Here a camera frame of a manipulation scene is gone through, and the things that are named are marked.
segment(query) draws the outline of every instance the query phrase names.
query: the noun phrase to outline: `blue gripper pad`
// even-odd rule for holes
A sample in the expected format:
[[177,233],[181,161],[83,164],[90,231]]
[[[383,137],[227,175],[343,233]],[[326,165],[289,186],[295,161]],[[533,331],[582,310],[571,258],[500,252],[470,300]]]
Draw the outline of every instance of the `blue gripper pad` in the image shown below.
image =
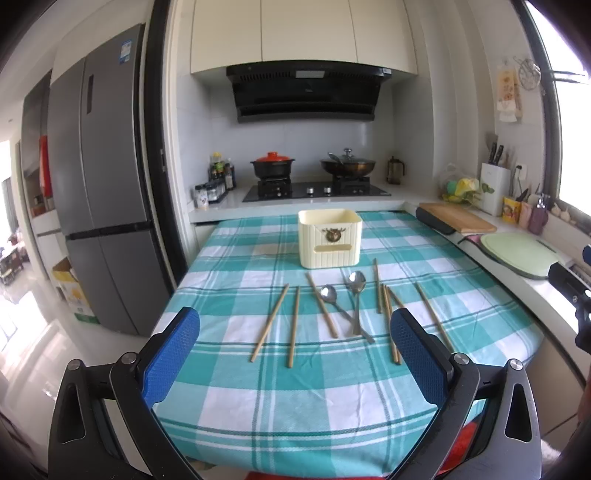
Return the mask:
[[449,391],[449,360],[407,309],[392,313],[390,335],[425,400],[441,408]]
[[195,310],[183,307],[173,322],[179,317],[180,323],[164,341],[145,370],[142,398],[148,408],[166,398],[199,336],[200,320]]

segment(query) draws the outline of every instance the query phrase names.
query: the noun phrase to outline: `wooden cutting board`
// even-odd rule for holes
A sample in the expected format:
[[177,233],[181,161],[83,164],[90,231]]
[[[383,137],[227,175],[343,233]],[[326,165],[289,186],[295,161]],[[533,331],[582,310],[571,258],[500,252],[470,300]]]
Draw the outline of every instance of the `wooden cutting board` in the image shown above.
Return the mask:
[[460,233],[496,232],[496,226],[488,223],[461,205],[452,203],[419,203],[419,207],[428,211]]

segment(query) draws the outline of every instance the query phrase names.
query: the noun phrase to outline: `white countertop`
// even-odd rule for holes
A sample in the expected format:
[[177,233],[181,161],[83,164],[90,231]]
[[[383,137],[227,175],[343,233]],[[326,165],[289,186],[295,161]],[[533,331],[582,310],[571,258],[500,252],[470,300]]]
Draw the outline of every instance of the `white countertop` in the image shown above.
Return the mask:
[[234,218],[248,218],[267,215],[290,215],[304,209],[320,209],[327,207],[348,208],[360,212],[378,210],[404,210],[404,202],[425,202],[436,200],[418,193],[406,186],[374,183],[376,187],[390,193],[390,197],[324,197],[289,200],[263,200],[261,202],[246,202],[242,199],[252,185],[239,187],[228,192],[220,204],[212,204],[207,210],[194,209],[189,212],[191,223],[217,222]]
[[[242,187],[229,192],[227,197],[219,205],[210,205],[208,210],[193,210],[189,212],[191,223],[216,222],[220,220],[247,218],[268,215],[295,214],[302,209],[320,209],[327,207],[348,208],[357,211],[372,210],[405,210],[415,215],[416,208],[421,202],[437,201],[434,196],[421,194],[406,186],[389,184],[375,184],[377,187],[391,193],[390,197],[330,197],[313,199],[292,200],[265,200],[262,202],[243,203],[242,199],[251,188]],[[519,227],[504,222],[500,217],[472,209],[472,212],[497,227],[498,232],[516,231],[535,236]],[[531,280],[522,277],[509,268],[501,265],[486,256],[476,245],[471,242],[460,241],[466,234],[453,233],[444,235],[446,239],[454,243],[466,255],[493,275],[501,284],[512,292],[521,302],[528,307],[540,320],[541,324],[562,345],[567,354],[578,367],[583,378],[587,377],[591,356],[583,352],[574,344],[574,338],[579,331],[577,320],[574,317],[574,307],[568,302],[547,280]],[[559,251],[548,242],[559,254],[563,263],[570,266],[573,259]]]

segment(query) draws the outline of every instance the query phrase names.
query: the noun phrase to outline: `wok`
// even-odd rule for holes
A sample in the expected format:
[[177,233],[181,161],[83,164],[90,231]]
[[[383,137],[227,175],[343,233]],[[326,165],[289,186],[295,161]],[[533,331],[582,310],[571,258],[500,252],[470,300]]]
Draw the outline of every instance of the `wok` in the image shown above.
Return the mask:
[[345,148],[345,155],[341,158],[329,153],[330,160],[320,160],[322,168],[335,177],[360,179],[369,175],[375,167],[374,160],[356,158],[350,148]]

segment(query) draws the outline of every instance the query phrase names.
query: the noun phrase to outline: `backsplash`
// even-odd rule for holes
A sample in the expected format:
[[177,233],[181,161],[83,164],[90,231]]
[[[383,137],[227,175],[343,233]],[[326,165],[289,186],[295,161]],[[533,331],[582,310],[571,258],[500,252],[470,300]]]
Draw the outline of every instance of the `backsplash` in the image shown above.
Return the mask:
[[[204,125],[203,121],[196,122],[195,127],[199,127],[201,131],[194,132],[193,135],[205,140],[203,131],[207,131],[206,143],[211,152],[218,151],[224,158],[232,159],[236,180],[241,186],[256,183],[257,178],[250,162],[265,156],[269,151],[295,158],[291,178],[305,180],[319,177],[327,179],[329,175],[322,170],[319,160],[327,158],[328,151],[342,154],[344,148],[351,148],[354,155],[378,162],[372,175],[376,180],[382,180],[385,177],[386,162],[394,154],[390,82],[382,85],[375,113],[373,122],[298,119],[239,124],[231,85],[216,86],[209,88],[210,125]],[[202,158],[202,148],[197,149],[197,152],[201,152],[199,158],[193,157],[193,165],[183,169],[190,173],[189,186],[204,181],[207,172],[209,157],[205,155]]]

